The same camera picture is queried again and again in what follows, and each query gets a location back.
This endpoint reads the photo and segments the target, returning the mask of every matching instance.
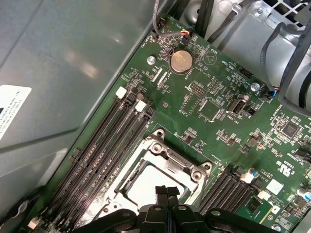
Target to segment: integrated circuit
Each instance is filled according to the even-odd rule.
[[[291,122],[288,122],[282,132],[289,138],[292,138],[297,132],[297,130],[298,127],[296,125],[292,124]]]
[[[207,101],[200,111],[200,114],[205,116],[209,122],[213,122],[218,111],[219,107],[216,104],[214,104],[212,101]]]
[[[247,208],[248,210],[253,214],[258,207],[261,206],[261,203],[256,199],[256,198],[252,198],[249,203],[247,204]]]

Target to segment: ram slot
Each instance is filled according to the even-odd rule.
[[[124,109],[119,114],[117,119],[113,122],[112,126],[110,127],[109,131],[106,133],[106,136],[104,137],[103,141],[101,142],[100,146],[96,148],[94,151],[91,159],[88,161],[87,164],[85,164],[84,169],[82,170],[81,174],[76,176],[76,178],[73,180],[73,185],[67,190],[67,194],[64,196],[62,201],[58,202],[57,206],[54,208],[53,212],[57,214],[66,214],[64,212],[64,209],[68,205],[70,205],[72,198],[75,197],[76,193],[79,192],[79,189],[81,186],[83,186],[85,183],[88,183],[88,177],[87,175],[89,172],[93,169],[93,167],[99,163],[102,160],[102,153],[105,150],[106,146],[111,141],[115,131],[122,125],[124,122],[126,122],[126,118],[128,117],[128,114],[131,111],[131,107],[135,101],[135,96],[133,94],[129,95],[124,104]]]
[[[96,161],[98,159],[100,159],[98,157],[97,151],[103,150],[103,147],[105,147],[107,145],[107,143],[109,143],[109,141],[111,140],[111,137],[112,137],[111,134],[113,134],[113,132],[120,126],[120,124],[125,121],[125,118],[128,115],[128,113],[130,112],[131,106],[133,105],[135,100],[136,100],[135,95],[133,93],[130,93],[125,98],[124,103],[122,103],[122,105],[124,105],[124,106],[123,106],[123,109],[118,114],[117,119],[113,121],[111,126],[110,126],[110,122],[112,121],[112,118],[107,122],[107,124],[110,127],[106,133],[106,136],[100,142],[100,146],[98,146],[95,149],[95,151],[93,151],[93,153],[91,154],[90,160],[83,164],[83,169],[81,170],[80,173],[78,173],[75,176],[75,178],[71,182],[72,185],[69,186],[69,188],[66,190],[66,193],[62,197],[62,199],[59,200],[55,206],[52,207],[52,209],[50,210],[50,214],[49,214],[50,218],[48,218],[48,220],[51,220],[51,218],[54,218],[54,217],[58,216],[59,214],[63,213],[62,209],[64,206],[68,205],[68,199],[70,199],[70,197],[73,196],[77,192],[78,187],[82,183],[85,182],[86,175],[88,174],[89,170],[92,169],[92,167],[94,166]]]
[[[212,185],[212,187],[209,189],[209,191],[203,196],[202,198],[202,204],[200,206],[200,213],[205,214],[210,206],[211,202],[215,200],[219,194],[221,193],[222,189],[224,189],[227,184],[231,181],[231,177],[229,174],[225,171]]]
[[[231,208],[231,205],[234,205],[236,199],[240,195],[240,193],[243,193],[246,189],[245,183],[244,182],[239,182],[236,185],[236,188],[234,191],[228,195],[226,200],[219,206],[220,209],[228,210]]]
[[[213,206],[213,208],[220,208],[220,206],[225,203],[226,198],[231,196],[231,193],[234,192],[237,183],[238,181],[236,180],[236,178],[232,177],[228,184],[221,190],[218,197],[215,198],[213,202],[210,202],[209,205]]]
[[[87,145],[85,148],[83,148],[78,155],[76,156],[76,161],[74,164],[71,166],[70,170],[68,173],[65,175],[65,177],[62,179],[61,183],[58,185],[56,191],[54,192],[55,195],[51,201],[50,206],[52,207],[60,198],[61,194],[63,193],[64,187],[68,184],[71,183],[74,176],[76,175],[76,170],[78,167],[81,166],[81,164],[85,161],[87,158],[87,155],[90,153],[90,151],[96,146],[98,140],[100,137],[103,135],[104,131],[106,130],[111,118],[116,114],[117,110],[120,107],[120,100],[117,99],[113,102],[113,105],[111,106],[108,114],[106,117],[103,119],[101,122],[98,130],[95,132],[95,134],[91,137],[91,139],[88,141]]]
[[[82,183],[82,185],[79,187],[78,192],[72,194],[68,200],[67,205],[64,207],[64,210],[62,211],[64,213],[64,219],[68,218],[70,216],[73,209],[76,207],[77,203],[81,202],[81,199],[84,197],[84,195],[87,193],[87,191],[91,188],[91,186],[94,184],[94,182],[100,177],[102,179],[102,176],[105,174],[105,171],[102,172],[105,167],[111,167],[115,169],[115,167],[111,164],[111,160],[114,159],[113,154],[114,150],[118,148],[120,143],[123,141],[127,133],[131,130],[132,126],[134,125],[135,121],[137,120],[139,115],[136,113],[131,112],[128,120],[125,124],[122,125],[121,131],[119,132],[119,137],[117,141],[114,142],[113,146],[108,149],[108,152],[105,152],[105,147],[98,152],[98,156],[101,157],[101,161],[97,166],[94,167],[93,170],[89,173],[89,178]]]
[[[144,114],[143,119],[140,121],[140,123],[138,124],[138,126],[136,127],[136,129],[134,130],[133,134],[131,135],[131,137],[129,138],[129,140],[127,141],[125,147],[122,149],[121,152],[119,152],[117,158],[117,160],[115,160],[115,166],[111,166],[112,168],[115,168],[116,166],[118,166],[120,164],[120,161],[127,155],[127,153],[129,152],[131,146],[133,145],[133,143],[136,141],[136,139],[138,138],[138,136],[141,134],[142,130],[145,128],[146,124],[148,123],[148,121],[152,118],[152,116],[154,115],[155,110],[152,108],[149,108],[146,113]],[[111,171],[109,172],[109,174],[107,174],[107,178],[111,177],[112,173]],[[107,182],[106,179],[102,179],[97,185],[95,190],[92,192],[92,194],[90,196],[88,196],[86,198],[85,201],[83,201],[83,203],[77,207],[77,211],[75,214],[73,214],[72,218],[71,218],[71,227],[75,227],[78,223],[78,221],[80,220],[80,218],[82,217],[82,215],[86,212],[87,208],[89,207],[89,205],[91,205],[91,203],[94,201],[94,199],[96,198],[96,196],[98,195],[98,193],[101,191],[102,187],[105,185],[105,183]]]
[[[228,211],[235,213],[243,202],[253,195],[255,195],[254,189],[252,187],[248,187],[243,193],[240,194],[239,199],[232,203],[233,205],[228,209]]]

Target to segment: gray metal panel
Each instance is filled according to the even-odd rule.
[[[0,1],[0,85],[32,88],[0,141],[0,215],[49,180],[148,31],[153,3]]]

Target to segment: motherboard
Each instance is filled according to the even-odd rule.
[[[183,29],[172,17],[163,31]],[[24,229],[70,232],[176,186],[282,233],[310,220],[311,120],[195,33],[151,31],[31,211]]]

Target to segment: gray cable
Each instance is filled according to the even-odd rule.
[[[160,0],[155,0],[154,11],[152,13],[152,23],[153,23],[154,30],[155,30],[156,34],[158,34],[159,36],[162,36],[162,37],[170,37],[170,36],[181,35],[180,31],[171,32],[171,33],[162,33],[159,30],[159,28],[157,27],[157,24],[156,24],[156,18],[157,18],[157,12],[158,12],[159,5],[160,5]]]

